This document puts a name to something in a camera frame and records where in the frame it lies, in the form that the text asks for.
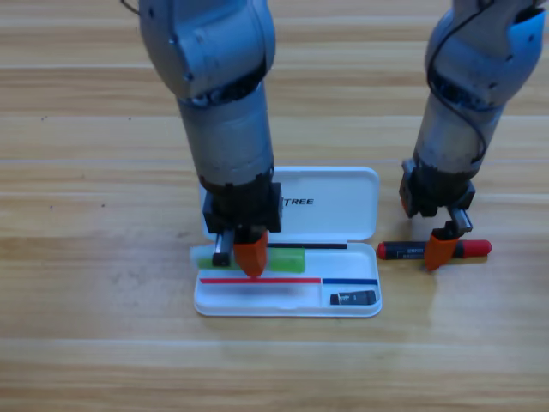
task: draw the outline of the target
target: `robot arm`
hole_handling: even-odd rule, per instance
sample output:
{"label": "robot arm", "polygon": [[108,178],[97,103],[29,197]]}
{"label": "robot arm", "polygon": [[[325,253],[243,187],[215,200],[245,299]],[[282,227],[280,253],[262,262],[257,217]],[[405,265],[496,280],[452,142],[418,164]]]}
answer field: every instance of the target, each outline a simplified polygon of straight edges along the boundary
{"label": "robot arm", "polygon": [[203,214],[217,233],[214,264],[237,263],[250,276],[266,264],[267,231],[281,230],[281,187],[263,78],[275,58],[266,0],[140,0],[142,39],[175,94]]}
{"label": "robot arm", "polygon": [[431,94],[413,158],[403,163],[401,200],[408,217],[451,220],[435,229],[427,268],[451,258],[473,226],[466,210],[477,174],[507,102],[540,58],[545,0],[454,0],[434,29],[425,58]]}

